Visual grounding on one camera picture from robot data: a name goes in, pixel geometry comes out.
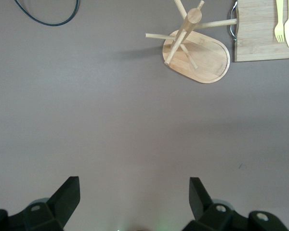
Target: gray tabletop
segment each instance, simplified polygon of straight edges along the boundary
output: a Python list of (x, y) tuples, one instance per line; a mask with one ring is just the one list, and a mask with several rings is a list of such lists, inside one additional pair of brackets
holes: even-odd
[[(75, 4), (21, 3), (55, 23)], [(207, 0), (202, 22), (232, 4)], [(207, 28), (232, 62), (218, 82), (195, 82), (145, 38), (181, 23), (172, 0), (82, 0), (60, 27), (0, 0), (0, 208), (15, 214), (79, 176), (66, 231), (180, 231), (200, 177), (238, 213), (265, 210), (289, 228), (289, 60), (234, 63), (228, 28)]]

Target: oval wooden base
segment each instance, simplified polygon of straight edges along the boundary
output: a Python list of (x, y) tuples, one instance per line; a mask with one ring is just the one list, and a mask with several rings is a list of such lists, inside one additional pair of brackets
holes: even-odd
[[(170, 35), (175, 36), (177, 32), (174, 31)], [(164, 60), (170, 53), (171, 44), (172, 40), (165, 40), (163, 46)], [(194, 59), (198, 69), (190, 64), (180, 47), (169, 64), (171, 69), (200, 83), (214, 83), (228, 71), (230, 65), (229, 51), (220, 41), (192, 31), (183, 44)]]

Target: wooden tray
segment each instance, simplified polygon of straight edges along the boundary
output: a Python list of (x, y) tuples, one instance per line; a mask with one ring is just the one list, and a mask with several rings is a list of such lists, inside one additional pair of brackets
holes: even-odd
[[(167, 59), (170, 53), (172, 40), (165, 40), (163, 57)], [(174, 54), (169, 67), (180, 74), (187, 76), (200, 83), (213, 83), (221, 79), (230, 65), (228, 49), (218, 40), (192, 31), (183, 44), (198, 66), (195, 69), (189, 62), (181, 48)]]
[[(236, 17), (235, 62), (289, 59), (287, 43), (278, 43), (274, 35), (276, 0), (238, 0)], [(284, 0), (283, 17), (285, 23), (288, 18), (287, 0)]]

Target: wooden mug tree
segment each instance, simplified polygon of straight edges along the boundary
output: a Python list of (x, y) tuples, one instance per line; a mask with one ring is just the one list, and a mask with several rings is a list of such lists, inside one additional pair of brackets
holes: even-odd
[(221, 79), (230, 65), (228, 49), (218, 40), (195, 32), (214, 26), (228, 26), (236, 24), (236, 19), (229, 19), (210, 23), (199, 23), (202, 17), (201, 0), (196, 8), (188, 13), (180, 0), (174, 0), (184, 19), (179, 30), (169, 36), (146, 34), (146, 38), (165, 39), (163, 57), (165, 64), (171, 69), (201, 83), (213, 83)]

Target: cable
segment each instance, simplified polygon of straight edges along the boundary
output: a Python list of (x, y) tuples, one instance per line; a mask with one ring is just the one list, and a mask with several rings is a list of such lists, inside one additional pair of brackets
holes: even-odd
[(76, 12), (77, 12), (77, 9), (78, 9), (78, 6), (79, 6), (79, 0), (76, 0), (76, 5), (75, 5), (75, 9), (72, 13), (72, 15), (66, 19), (64, 22), (61, 22), (61, 23), (56, 23), (56, 24), (49, 24), (49, 23), (45, 23), (45, 22), (42, 22), (38, 19), (36, 19), (35, 17), (31, 16), (20, 4), (17, 0), (14, 0), (16, 2), (16, 4), (19, 6), (19, 8), (31, 19), (33, 19), (34, 21), (38, 22), (38, 23), (41, 23), (43, 25), (46, 25), (46, 26), (61, 26), (61, 25), (64, 25), (66, 23), (68, 23), (69, 21), (71, 21), (74, 16), (76, 15)]

